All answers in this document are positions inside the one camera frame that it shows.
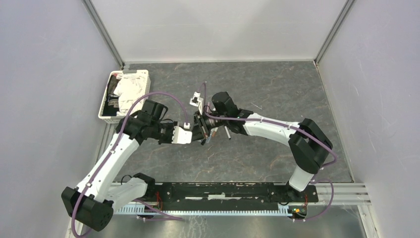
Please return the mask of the blue capped marker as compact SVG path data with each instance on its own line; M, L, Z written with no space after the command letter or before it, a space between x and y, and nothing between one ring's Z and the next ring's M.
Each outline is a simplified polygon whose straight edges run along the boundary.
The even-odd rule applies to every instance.
M213 137L215 137L218 128L213 128L209 131L208 137L201 141L201 145L209 143Z

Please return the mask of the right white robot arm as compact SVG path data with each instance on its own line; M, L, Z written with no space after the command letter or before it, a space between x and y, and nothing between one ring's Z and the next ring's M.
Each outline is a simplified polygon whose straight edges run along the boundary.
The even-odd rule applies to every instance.
M163 138L159 142L190 144L205 141L212 129L224 126L236 134L262 137L288 146L296 163L286 188L286 196L292 202L299 202L306 196L307 185L326 166L328 155L336 157L331 141L311 119L287 122L263 117L238 108L227 92L214 94L211 101L214 105L212 112L202 104L202 98L196 92L191 100L191 105L199 108L194 125L164 123L161 129Z

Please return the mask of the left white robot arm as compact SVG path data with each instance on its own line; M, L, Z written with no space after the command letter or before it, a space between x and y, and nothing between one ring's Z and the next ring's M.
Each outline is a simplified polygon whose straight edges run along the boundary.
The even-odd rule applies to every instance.
M164 119L167 110L165 105L146 99L140 110L120 121L92 170L75 188L66 187L61 194L73 222L99 232L108 225L115 211L131 201L140 198L150 202L157 198L161 205L155 179L142 173L133 175L117 189L110 189L128 158L147 139L154 139L158 144L189 144L207 139L212 129L222 126L222 121L215 119L215 112L209 112L207 106L195 113L193 125Z

